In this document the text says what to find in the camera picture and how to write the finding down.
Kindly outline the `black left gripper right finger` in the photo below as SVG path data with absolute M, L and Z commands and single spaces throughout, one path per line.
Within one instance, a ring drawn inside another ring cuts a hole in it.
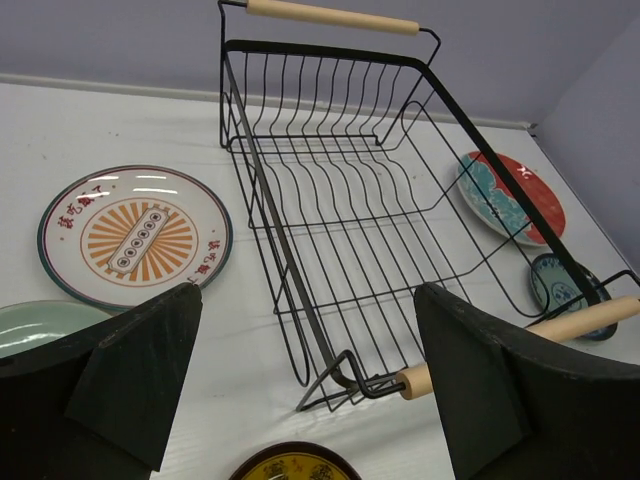
M 414 307 L 456 478 L 638 478 L 638 366 L 543 339 L 433 283 Z

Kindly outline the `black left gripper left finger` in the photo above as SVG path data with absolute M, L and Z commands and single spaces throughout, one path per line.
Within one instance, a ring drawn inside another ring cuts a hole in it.
M 182 283 L 1 359 L 4 479 L 147 479 L 160 469 L 199 329 Z

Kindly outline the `small blue floral plate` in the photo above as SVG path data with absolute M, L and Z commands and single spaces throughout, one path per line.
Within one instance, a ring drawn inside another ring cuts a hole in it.
M 597 286 L 600 283 L 600 280 L 586 267 L 579 263 L 577 265 L 592 286 Z M 580 295 L 576 283 L 553 253 L 541 254 L 533 260 L 530 270 L 530 282 L 533 295 L 543 311 L 556 310 Z M 600 300 L 611 300 L 611 295 L 605 287 L 596 288 L 596 292 Z M 585 308 L 588 308 L 588 302 L 585 298 L 582 298 L 572 303 L 567 312 L 572 313 Z M 617 329 L 618 324 L 616 323 L 584 334 L 581 338 L 592 341 L 605 341 L 612 338 Z

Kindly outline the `red teal flower plate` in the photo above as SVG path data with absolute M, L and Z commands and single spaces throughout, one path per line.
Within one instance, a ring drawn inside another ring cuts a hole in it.
M 550 187 L 528 166 L 500 154 L 503 162 L 557 237 L 566 228 L 563 206 Z M 469 208 L 491 229 L 530 247 L 547 245 L 539 229 L 479 151 L 460 157 L 456 185 Z

